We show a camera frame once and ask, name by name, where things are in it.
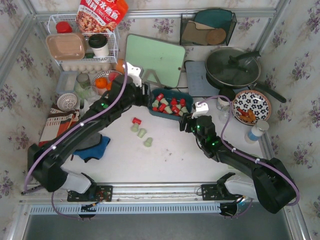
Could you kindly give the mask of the teal plastic storage basket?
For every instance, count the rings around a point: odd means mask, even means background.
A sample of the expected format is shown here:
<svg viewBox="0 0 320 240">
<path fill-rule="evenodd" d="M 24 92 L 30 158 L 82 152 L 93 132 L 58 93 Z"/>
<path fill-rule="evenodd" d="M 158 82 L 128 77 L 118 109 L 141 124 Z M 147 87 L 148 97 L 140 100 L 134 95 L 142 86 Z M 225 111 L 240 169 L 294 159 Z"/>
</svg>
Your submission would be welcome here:
<svg viewBox="0 0 320 240">
<path fill-rule="evenodd" d="M 174 90 L 168 90 L 164 88 L 156 88 L 150 92 L 149 103 L 147 106 L 149 113 L 153 116 L 174 120 L 174 121 L 178 121 L 181 118 L 179 115 L 177 115 L 174 112 L 172 114 L 160 112 L 159 111 L 159 107 L 161 106 L 160 102 L 158 104 L 157 110 L 153 110 L 154 107 L 152 106 L 152 104 L 160 94 L 164 95 L 164 98 L 169 103 L 169 106 L 171 106 L 170 103 L 172 101 L 172 98 L 175 98 L 178 104 L 180 104 L 181 99 L 184 99 L 185 107 L 188 110 L 188 112 L 190 113 L 191 110 L 193 109 L 194 100 L 189 94 L 179 92 L 179 91 L 174 91 Z"/>
</svg>

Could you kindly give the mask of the red capsule top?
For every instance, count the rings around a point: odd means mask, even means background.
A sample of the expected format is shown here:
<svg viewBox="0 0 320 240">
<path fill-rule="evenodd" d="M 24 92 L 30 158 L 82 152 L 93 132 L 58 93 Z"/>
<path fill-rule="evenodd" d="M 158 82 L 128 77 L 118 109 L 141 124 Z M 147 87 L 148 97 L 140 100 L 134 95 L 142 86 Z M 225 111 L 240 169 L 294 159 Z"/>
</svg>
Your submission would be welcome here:
<svg viewBox="0 0 320 240">
<path fill-rule="evenodd" d="M 132 123 L 140 125 L 142 123 L 142 121 L 140 119 L 134 117 L 133 120 L 132 120 Z"/>
</svg>

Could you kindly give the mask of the clear plastic cup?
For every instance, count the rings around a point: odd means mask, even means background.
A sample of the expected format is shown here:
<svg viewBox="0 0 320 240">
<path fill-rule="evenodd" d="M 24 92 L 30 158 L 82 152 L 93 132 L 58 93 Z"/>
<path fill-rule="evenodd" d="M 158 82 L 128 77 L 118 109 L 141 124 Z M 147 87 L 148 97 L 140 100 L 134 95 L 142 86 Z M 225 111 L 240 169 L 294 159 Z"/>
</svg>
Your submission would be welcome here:
<svg viewBox="0 0 320 240">
<path fill-rule="evenodd" d="M 225 124 L 229 118 L 233 118 L 233 109 L 230 105 L 224 106 L 219 114 L 219 120 L 221 123 Z"/>
</svg>

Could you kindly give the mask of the grey cloth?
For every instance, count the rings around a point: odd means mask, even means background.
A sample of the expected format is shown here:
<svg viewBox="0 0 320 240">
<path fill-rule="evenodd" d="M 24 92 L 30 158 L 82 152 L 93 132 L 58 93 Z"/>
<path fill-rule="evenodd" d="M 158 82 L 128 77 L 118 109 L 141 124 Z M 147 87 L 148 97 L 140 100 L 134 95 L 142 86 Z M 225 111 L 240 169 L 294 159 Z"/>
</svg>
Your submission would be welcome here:
<svg viewBox="0 0 320 240">
<path fill-rule="evenodd" d="M 93 134 L 92 136 L 90 136 L 86 141 L 85 141 L 85 144 L 87 146 L 95 146 L 95 145 L 98 145 L 101 143 L 101 140 L 102 140 L 102 135 L 100 133 L 95 133 Z"/>
</svg>

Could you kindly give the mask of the blue cloth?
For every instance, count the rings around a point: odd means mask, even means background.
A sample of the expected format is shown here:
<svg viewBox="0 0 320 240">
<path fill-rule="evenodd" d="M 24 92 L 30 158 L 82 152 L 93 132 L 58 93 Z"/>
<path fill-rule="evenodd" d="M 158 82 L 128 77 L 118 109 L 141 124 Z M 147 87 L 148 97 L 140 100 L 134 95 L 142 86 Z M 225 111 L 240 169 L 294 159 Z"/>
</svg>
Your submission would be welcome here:
<svg viewBox="0 0 320 240">
<path fill-rule="evenodd" d="M 110 143 L 111 139 L 107 136 L 101 136 L 100 142 L 94 146 L 76 150 L 73 155 L 80 157 L 85 163 L 94 159 L 100 160 Z"/>
</svg>

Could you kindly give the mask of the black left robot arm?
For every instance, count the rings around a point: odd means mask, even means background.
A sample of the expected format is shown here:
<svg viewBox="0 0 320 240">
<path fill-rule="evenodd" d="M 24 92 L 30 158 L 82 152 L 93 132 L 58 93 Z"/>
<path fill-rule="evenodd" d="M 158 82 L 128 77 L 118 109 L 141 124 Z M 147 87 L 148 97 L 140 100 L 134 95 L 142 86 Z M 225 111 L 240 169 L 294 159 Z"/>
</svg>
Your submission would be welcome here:
<svg viewBox="0 0 320 240">
<path fill-rule="evenodd" d="M 89 176 L 65 171 L 62 165 L 80 144 L 108 127 L 123 112 L 132 106 L 147 106 L 149 86 L 142 82 L 141 68 L 128 62 L 123 63 L 123 68 L 124 75 L 112 82 L 108 97 L 92 103 L 77 124 L 43 146 L 33 144 L 28 148 L 25 187 L 33 177 L 50 193 L 65 189 L 84 194 L 95 188 Z"/>
</svg>

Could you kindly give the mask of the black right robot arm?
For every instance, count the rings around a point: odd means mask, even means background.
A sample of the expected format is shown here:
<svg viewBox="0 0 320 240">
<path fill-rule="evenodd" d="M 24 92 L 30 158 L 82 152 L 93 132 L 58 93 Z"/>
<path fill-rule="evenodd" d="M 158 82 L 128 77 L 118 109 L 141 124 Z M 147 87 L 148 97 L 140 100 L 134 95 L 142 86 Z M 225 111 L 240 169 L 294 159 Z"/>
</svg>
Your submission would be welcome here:
<svg viewBox="0 0 320 240">
<path fill-rule="evenodd" d="M 272 214 L 299 202 L 298 187 L 279 159 L 253 157 L 238 150 L 217 135 L 211 116 L 197 115 L 198 112 L 184 113 L 179 120 L 179 129 L 195 136 L 207 158 L 227 164 L 251 178 L 259 203 Z"/>
</svg>

